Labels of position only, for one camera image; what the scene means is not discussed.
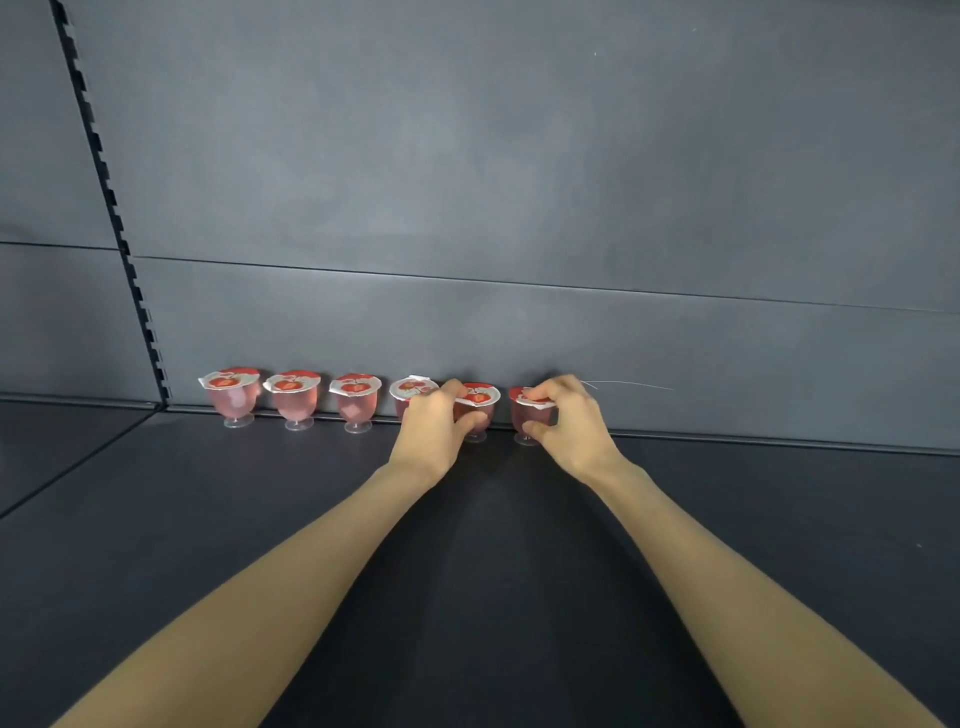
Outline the person's right hand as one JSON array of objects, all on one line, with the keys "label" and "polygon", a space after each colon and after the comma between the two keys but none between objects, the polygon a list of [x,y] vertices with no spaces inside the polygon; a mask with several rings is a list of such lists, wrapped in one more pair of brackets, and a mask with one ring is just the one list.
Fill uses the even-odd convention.
[{"label": "person's right hand", "polygon": [[577,376],[563,374],[547,379],[527,394],[533,400],[556,403],[557,442],[542,444],[565,472],[597,490],[629,480],[637,467],[618,449],[597,400]]}]

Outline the person's left hand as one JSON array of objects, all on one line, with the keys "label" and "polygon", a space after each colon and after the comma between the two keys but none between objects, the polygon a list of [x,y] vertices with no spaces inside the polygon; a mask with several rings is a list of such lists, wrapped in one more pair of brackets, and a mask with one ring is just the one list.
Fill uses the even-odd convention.
[{"label": "person's left hand", "polygon": [[453,407],[465,394],[464,384],[450,379],[438,389],[411,398],[387,465],[391,477],[423,491],[441,481],[464,443],[453,436]]}]

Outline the pink strawberry jelly cup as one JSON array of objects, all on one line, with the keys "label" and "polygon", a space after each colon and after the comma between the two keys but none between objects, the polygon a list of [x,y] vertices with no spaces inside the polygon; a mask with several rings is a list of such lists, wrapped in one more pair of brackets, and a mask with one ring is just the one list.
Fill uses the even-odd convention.
[{"label": "pink strawberry jelly cup", "polygon": [[513,439],[522,446],[537,447],[539,442],[524,430],[527,422],[540,422],[549,426],[556,409],[556,402],[546,397],[533,399],[528,397],[530,387],[514,386],[509,390],[511,401],[511,421],[515,430]]},{"label": "pink strawberry jelly cup", "polygon": [[466,394],[456,398],[453,419],[457,422],[473,411],[482,412],[485,416],[484,420],[476,422],[474,428],[463,438],[465,443],[480,443],[487,437],[486,431],[494,418],[501,394],[497,387],[489,383],[464,382],[462,384]]}]

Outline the person's left forearm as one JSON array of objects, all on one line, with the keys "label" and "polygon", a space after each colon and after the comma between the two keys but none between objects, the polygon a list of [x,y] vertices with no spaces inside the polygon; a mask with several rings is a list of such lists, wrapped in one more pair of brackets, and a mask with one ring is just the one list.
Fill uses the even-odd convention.
[{"label": "person's left forearm", "polygon": [[413,462],[379,467],[149,638],[51,728],[258,728],[386,536],[442,477]]}]

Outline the person's right forearm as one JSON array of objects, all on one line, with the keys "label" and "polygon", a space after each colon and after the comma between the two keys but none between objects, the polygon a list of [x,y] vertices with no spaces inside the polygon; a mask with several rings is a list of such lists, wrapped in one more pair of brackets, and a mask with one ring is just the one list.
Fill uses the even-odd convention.
[{"label": "person's right forearm", "polygon": [[630,535],[748,728],[946,728],[623,457],[583,481]]}]

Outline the row of pink cups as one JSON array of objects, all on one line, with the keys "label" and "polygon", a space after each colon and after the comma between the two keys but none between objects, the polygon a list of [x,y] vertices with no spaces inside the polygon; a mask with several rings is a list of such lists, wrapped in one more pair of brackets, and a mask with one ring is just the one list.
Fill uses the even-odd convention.
[{"label": "row of pink cups", "polygon": [[[259,370],[234,367],[213,370],[198,378],[215,410],[229,429],[251,424],[262,392],[285,421],[288,431],[305,431],[313,426],[323,376],[312,370],[287,370],[261,378]],[[382,381],[375,375],[350,372],[334,377],[328,392],[337,402],[344,429],[352,434],[366,432],[378,406]]]}]

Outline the black slotted shelf upright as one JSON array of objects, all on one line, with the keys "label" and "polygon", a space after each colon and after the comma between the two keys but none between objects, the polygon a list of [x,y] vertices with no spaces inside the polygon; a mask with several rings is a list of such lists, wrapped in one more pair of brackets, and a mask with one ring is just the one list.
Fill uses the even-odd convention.
[{"label": "black slotted shelf upright", "polygon": [[140,285],[137,268],[133,261],[129,241],[126,238],[125,226],[119,210],[116,192],[112,185],[112,176],[109,164],[105,158],[103,136],[96,121],[94,106],[90,98],[90,90],[82,67],[79,47],[74,33],[74,26],[69,17],[65,0],[46,0],[54,21],[54,29],[64,56],[70,83],[74,91],[78,112],[86,136],[94,171],[101,190],[103,204],[113,233],[114,245],[118,251],[126,286],[131,301],[136,310],[141,336],[150,360],[150,370],[154,379],[154,388],[157,398],[154,410],[166,410],[171,401],[171,390],[167,381],[162,353],[155,332],[151,313],[145,295]]}]

